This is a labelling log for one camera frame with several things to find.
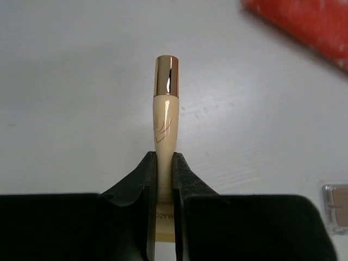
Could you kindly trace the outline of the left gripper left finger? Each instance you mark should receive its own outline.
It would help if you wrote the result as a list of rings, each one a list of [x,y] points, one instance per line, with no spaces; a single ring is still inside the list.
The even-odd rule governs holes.
[[[1,196],[1,260],[154,260],[157,160],[107,191]]]

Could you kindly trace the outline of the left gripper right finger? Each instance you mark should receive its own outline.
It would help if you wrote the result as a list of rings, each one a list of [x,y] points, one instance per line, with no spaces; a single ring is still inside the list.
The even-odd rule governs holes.
[[[220,195],[172,159],[177,260],[337,260],[316,206],[300,195]]]

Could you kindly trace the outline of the cream gold cosmetic tube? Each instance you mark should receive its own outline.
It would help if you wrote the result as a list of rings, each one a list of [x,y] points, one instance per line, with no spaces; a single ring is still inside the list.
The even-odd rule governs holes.
[[[172,157],[179,123],[179,61],[171,55],[156,59],[153,94],[153,133],[157,156],[156,241],[175,242],[172,196]]]

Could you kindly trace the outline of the red white garment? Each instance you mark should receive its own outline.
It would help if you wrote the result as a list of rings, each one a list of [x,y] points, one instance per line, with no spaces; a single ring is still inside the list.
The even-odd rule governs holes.
[[[241,1],[253,19],[307,47],[347,78],[347,1]]]

